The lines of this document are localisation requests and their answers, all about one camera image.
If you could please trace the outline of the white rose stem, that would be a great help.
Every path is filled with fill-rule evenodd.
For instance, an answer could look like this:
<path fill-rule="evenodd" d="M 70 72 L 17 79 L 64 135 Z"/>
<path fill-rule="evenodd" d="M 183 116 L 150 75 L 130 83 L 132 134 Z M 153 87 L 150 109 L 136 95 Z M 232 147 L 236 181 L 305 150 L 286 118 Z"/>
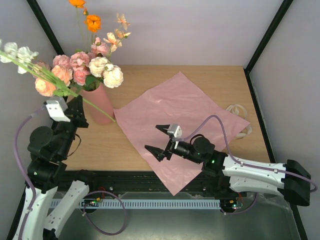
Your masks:
<path fill-rule="evenodd" d="M 97 79 L 102 79 L 108 88 L 118 88 L 124 81 L 121 68 L 112 64 L 106 57 L 95 57 L 89 62 L 90 73 Z"/>

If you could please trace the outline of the orange poppy stem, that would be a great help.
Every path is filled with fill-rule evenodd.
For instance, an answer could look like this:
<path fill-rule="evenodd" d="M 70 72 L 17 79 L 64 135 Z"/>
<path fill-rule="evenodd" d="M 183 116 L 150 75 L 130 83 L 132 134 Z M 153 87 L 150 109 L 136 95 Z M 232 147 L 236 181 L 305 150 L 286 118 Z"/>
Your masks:
<path fill-rule="evenodd" d="M 86 0 L 69 0 L 71 6 L 75 8 L 77 24 L 80 30 L 80 34 L 85 39 L 83 27 L 81 25 L 80 10 L 83 14 L 83 24 L 86 27 L 86 41 L 87 46 L 91 48 L 91 45 L 95 42 L 95 34 L 102 29 L 101 17 L 96 14 L 90 14 L 86 8 Z"/>

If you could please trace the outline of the pale peach poppy stem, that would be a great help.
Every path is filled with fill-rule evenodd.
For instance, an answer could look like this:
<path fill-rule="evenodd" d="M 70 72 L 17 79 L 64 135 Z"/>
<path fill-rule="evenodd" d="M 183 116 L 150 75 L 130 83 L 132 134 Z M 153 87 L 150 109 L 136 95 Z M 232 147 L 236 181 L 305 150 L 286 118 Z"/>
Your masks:
<path fill-rule="evenodd" d="M 119 23 L 119 27 L 117 27 L 113 32 L 108 32 L 104 38 L 96 37 L 93 40 L 90 52 L 94 56 L 102 56 L 110 59 L 112 54 L 118 48 L 122 47 L 122 41 L 127 39 L 131 34 L 128 32 L 130 23 L 126 20 L 124 14 L 117 13 L 116 22 Z"/>

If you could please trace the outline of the white blossom fuzzy stem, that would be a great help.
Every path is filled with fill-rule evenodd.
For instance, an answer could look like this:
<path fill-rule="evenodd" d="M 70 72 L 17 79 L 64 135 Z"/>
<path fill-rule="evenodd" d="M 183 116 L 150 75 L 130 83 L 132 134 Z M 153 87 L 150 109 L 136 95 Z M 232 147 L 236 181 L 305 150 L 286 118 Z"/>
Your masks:
<path fill-rule="evenodd" d="M 38 52 L 7 42 L 0 45 L 0 61 L 15 64 L 21 75 L 31 74 L 36 91 L 44 97 L 82 96 L 92 118 L 99 124 L 108 124 L 116 119 L 106 88 L 119 87 L 124 77 L 121 68 L 107 58 L 107 48 L 96 38 L 90 52 L 57 55 L 48 65 L 37 61 Z"/>

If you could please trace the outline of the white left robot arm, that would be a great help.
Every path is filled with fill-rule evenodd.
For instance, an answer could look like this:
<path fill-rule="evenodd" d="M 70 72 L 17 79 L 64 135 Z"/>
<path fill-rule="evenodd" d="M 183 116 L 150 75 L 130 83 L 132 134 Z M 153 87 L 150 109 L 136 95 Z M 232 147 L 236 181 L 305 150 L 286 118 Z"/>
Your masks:
<path fill-rule="evenodd" d="M 44 110 L 54 124 L 39 126 L 31 132 L 27 146 L 31 162 L 24 168 L 18 152 L 18 137 L 28 121 Z M 97 175 L 82 169 L 75 174 L 60 203 L 48 212 L 64 177 L 67 167 L 64 161 L 71 156 L 70 148 L 78 136 L 77 130 L 88 126 L 82 96 L 70 102 L 63 97 L 51 97 L 19 125 L 13 139 L 13 152 L 25 180 L 25 189 L 19 222 L 11 240 L 57 240 L 73 211 L 91 194 Z"/>

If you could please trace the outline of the pink carnation stem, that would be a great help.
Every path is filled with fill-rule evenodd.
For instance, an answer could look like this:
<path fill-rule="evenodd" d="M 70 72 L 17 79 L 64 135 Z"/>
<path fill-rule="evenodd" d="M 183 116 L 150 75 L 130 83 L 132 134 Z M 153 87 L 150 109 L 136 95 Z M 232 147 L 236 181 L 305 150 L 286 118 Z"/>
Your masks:
<path fill-rule="evenodd" d="M 60 66 L 69 69 L 70 68 L 70 58 L 67 55 L 57 55 L 53 59 L 53 67 Z"/>

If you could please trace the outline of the pink double rose stem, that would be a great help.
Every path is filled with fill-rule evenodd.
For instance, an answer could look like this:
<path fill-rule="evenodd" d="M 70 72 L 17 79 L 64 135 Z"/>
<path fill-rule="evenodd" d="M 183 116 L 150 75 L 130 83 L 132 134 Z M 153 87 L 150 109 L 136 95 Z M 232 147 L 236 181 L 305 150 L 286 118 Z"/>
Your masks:
<path fill-rule="evenodd" d="M 80 86 L 84 86 L 86 77 L 90 74 L 90 57 L 84 51 L 79 51 L 70 57 L 69 64 L 73 70 L 73 80 Z"/>

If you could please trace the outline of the peach rose stem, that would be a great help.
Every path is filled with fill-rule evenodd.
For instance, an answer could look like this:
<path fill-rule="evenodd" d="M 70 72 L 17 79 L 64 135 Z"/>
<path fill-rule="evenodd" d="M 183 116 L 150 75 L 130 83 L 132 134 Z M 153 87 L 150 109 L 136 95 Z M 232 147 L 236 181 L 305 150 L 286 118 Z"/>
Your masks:
<path fill-rule="evenodd" d="M 44 97 L 66 97 L 72 95 L 69 85 L 72 80 L 72 70 L 56 65 L 52 70 L 43 68 L 41 74 L 36 74 L 35 89 Z"/>

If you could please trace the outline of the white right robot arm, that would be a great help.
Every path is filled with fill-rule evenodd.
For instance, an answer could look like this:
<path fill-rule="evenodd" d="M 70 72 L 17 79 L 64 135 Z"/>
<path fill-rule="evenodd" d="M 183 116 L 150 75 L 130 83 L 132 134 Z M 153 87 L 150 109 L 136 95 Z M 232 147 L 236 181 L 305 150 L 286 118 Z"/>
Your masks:
<path fill-rule="evenodd" d="M 177 124 L 156 125 L 169 141 L 165 149 L 146 145 L 159 162 L 170 160 L 173 155 L 202 165 L 202 171 L 213 177 L 221 177 L 218 191 L 229 196 L 233 192 L 255 192 L 284 198 L 297 206 L 310 204 L 311 175 L 295 160 L 286 163 L 263 163 L 236 158 L 217 151 L 204 135 L 196 134 L 190 141 L 178 140 L 182 129 Z"/>

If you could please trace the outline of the pink cylindrical vase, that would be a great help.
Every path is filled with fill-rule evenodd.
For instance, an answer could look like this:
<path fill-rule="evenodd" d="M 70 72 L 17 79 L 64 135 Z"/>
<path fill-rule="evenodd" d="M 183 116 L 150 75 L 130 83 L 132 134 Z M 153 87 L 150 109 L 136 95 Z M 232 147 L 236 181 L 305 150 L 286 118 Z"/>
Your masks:
<path fill-rule="evenodd" d="M 99 87 L 95 90 L 82 90 L 80 93 L 84 99 L 96 105 L 113 119 L 115 118 L 112 102 L 107 94 L 106 87 L 102 83 L 100 83 Z M 85 104 L 85 109 L 88 110 L 90 117 L 95 123 L 99 125 L 107 125 L 113 122 L 107 115 L 96 109 L 94 106 L 87 103 Z"/>

